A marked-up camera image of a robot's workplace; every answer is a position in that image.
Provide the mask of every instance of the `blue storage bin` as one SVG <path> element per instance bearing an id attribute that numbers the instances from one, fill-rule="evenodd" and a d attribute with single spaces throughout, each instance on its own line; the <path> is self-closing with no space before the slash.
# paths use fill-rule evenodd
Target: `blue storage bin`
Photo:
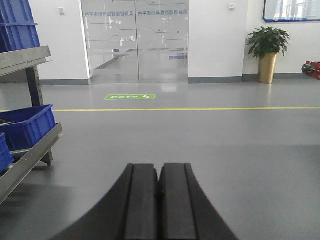
<path id="1" fill-rule="evenodd" d="M 40 47 L 29 0 L 0 0 L 0 53 Z"/>
<path id="2" fill-rule="evenodd" d="M 0 23 L 1 53 L 40 47 L 36 25 Z"/>
<path id="3" fill-rule="evenodd" d="M 4 133 L 0 133 L 0 173 L 13 163 L 14 157 L 11 155 Z"/>
<path id="4" fill-rule="evenodd" d="M 31 7 L 28 0 L 1 0 L 0 24 L 5 23 L 33 23 Z"/>
<path id="5" fill-rule="evenodd" d="M 15 123 L 0 126 L 10 151 L 32 148 L 56 126 L 53 105 L 42 105 L 0 112 L 0 119 Z"/>

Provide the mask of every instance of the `glass door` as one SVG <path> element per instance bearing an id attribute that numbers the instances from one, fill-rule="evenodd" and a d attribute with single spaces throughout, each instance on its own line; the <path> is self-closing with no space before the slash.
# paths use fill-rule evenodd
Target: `glass door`
<path id="1" fill-rule="evenodd" d="M 82 0 L 92 83 L 138 83 L 134 0 Z"/>
<path id="2" fill-rule="evenodd" d="M 140 83 L 187 83 L 189 0 L 135 5 Z"/>
<path id="3" fill-rule="evenodd" d="M 188 82 L 189 0 L 82 0 L 93 83 Z"/>

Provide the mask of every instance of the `white wall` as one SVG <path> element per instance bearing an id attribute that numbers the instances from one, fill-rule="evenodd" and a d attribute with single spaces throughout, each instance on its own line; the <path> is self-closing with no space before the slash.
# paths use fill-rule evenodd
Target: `white wall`
<path id="1" fill-rule="evenodd" d="M 263 16 L 263 0 L 248 0 L 246 33 L 255 28 L 270 26 L 287 31 L 291 38 L 285 57 L 278 54 L 275 73 L 301 73 L 301 67 L 306 60 L 320 61 L 320 22 L 301 23 L 265 23 Z M 243 74 L 257 74 L 258 60 L 248 55 L 249 47 L 245 49 Z"/>
<path id="2" fill-rule="evenodd" d="M 248 0 L 190 0 L 189 78 L 242 76 L 247 11 Z"/>
<path id="3" fill-rule="evenodd" d="M 81 0 L 29 0 L 41 46 L 52 62 L 38 66 L 40 79 L 89 79 Z M 60 16 L 58 8 L 65 8 Z"/>

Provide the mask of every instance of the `metal rack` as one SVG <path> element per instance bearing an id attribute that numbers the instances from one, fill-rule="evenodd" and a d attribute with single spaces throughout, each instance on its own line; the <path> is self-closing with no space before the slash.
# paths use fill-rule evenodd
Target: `metal rack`
<path id="1" fill-rule="evenodd" d="M 0 53 L 0 77 L 18 71 L 25 71 L 32 106 L 43 105 L 44 101 L 37 66 L 46 63 L 46 58 L 50 56 L 51 53 L 48 46 Z M 51 165 L 53 160 L 51 148 L 59 140 L 61 132 L 61 123 L 57 123 L 33 148 L 26 151 L 13 152 L 13 154 L 21 154 L 23 152 L 23 154 L 21 159 L 0 176 L 0 204 L 38 162 L 41 161 L 48 166 Z"/>

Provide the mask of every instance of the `light switch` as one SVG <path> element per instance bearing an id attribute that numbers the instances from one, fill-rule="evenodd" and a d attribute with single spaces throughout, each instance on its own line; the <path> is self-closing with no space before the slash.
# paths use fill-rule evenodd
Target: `light switch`
<path id="1" fill-rule="evenodd" d="M 66 14 L 65 14 L 65 8 L 64 8 L 64 7 L 59 7 L 58 9 L 59 9 L 59 15 L 60 15 L 60 16 L 66 15 Z"/>
<path id="2" fill-rule="evenodd" d="M 236 9 L 236 4 L 235 3 L 230 3 L 229 4 L 229 10 L 234 11 Z"/>

